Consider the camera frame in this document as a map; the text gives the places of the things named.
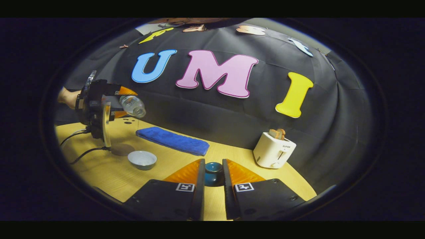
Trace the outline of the grey teacup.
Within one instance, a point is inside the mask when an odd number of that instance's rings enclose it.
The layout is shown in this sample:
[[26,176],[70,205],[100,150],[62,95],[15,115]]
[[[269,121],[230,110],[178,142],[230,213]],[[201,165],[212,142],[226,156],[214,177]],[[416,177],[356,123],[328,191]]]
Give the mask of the grey teacup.
[[128,154],[127,158],[130,164],[139,170],[150,170],[157,162],[157,157],[147,151],[133,151]]

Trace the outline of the white toaster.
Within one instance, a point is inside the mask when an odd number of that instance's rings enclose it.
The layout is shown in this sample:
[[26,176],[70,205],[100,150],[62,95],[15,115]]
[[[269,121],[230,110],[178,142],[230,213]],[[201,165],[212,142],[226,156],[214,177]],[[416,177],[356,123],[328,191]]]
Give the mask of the white toaster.
[[263,168],[279,169],[293,154],[296,144],[291,140],[275,139],[269,133],[263,132],[253,155],[257,165]]

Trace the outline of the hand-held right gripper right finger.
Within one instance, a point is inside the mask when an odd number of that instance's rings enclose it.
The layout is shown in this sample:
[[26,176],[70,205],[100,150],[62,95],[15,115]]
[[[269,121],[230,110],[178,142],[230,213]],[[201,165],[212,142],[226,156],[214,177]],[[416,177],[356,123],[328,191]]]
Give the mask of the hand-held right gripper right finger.
[[280,179],[266,180],[229,159],[223,159],[222,166],[228,220],[278,220],[306,203]]

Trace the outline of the toast slice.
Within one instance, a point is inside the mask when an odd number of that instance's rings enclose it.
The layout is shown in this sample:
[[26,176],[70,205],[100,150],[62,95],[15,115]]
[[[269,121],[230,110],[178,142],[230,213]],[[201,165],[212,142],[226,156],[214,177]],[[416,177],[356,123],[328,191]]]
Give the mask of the toast slice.
[[286,131],[282,128],[279,129],[270,129],[268,134],[275,139],[284,140]]

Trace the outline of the blue towel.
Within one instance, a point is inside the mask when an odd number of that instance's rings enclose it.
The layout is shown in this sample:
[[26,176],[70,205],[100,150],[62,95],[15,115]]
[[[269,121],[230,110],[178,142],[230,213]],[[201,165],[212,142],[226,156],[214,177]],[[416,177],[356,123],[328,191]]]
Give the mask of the blue towel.
[[138,129],[135,135],[158,145],[196,156],[205,156],[210,147],[210,145],[203,140],[179,135],[159,127]]

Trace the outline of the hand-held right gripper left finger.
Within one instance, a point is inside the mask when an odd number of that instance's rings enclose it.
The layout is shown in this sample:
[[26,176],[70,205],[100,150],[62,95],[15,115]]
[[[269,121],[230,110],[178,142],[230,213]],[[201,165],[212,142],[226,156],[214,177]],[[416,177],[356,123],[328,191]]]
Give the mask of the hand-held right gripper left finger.
[[205,174],[205,159],[198,159],[164,180],[149,180],[123,206],[151,221],[202,221]]

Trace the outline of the black backdrop cloth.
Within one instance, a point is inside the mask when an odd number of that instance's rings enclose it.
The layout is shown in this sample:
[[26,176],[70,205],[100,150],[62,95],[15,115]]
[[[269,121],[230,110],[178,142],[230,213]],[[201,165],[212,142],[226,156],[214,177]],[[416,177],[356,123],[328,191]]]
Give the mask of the black backdrop cloth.
[[144,121],[204,140],[254,149],[270,128],[297,148],[289,164],[316,192],[354,175],[373,143],[369,85],[330,47],[295,30],[250,21],[149,24],[105,41],[77,62],[65,88],[80,90],[93,70],[136,91]]

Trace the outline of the clear plastic water bottle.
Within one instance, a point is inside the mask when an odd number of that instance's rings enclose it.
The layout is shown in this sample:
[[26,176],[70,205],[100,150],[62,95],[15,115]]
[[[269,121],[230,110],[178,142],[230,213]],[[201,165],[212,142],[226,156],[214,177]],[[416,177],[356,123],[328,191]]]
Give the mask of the clear plastic water bottle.
[[122,96],[120,97],[119,102],[122,105],[123,110],[134,118],[143,118],[147,113],[143,101],[141,101],[137,96]]

